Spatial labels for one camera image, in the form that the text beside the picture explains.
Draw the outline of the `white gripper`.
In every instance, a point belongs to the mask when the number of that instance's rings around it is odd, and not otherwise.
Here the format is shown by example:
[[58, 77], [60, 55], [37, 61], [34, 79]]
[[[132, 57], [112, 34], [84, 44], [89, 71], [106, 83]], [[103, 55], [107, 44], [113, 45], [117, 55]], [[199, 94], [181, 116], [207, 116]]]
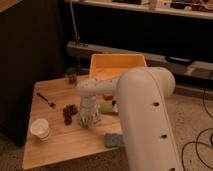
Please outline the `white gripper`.
[[101, 114], [99, 112], [99, 106], [95, 105], [89, 109], [81, 107], [78, 114], [78, 123], [81, 127], [91, 128], [95, 124], [101, 121]]

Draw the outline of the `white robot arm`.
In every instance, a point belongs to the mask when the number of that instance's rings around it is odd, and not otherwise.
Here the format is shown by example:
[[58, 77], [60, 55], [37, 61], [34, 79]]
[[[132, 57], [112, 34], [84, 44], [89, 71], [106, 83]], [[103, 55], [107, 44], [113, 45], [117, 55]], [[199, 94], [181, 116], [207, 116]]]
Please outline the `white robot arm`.
[[96, 97], [116, 96], [124, 144], [131, 171], [183, 171], [165, 99], [175, 79], [162, 67], [136, 67], [108, 80], [95, 77], [77, 84], [80, 120], [93, 123]]

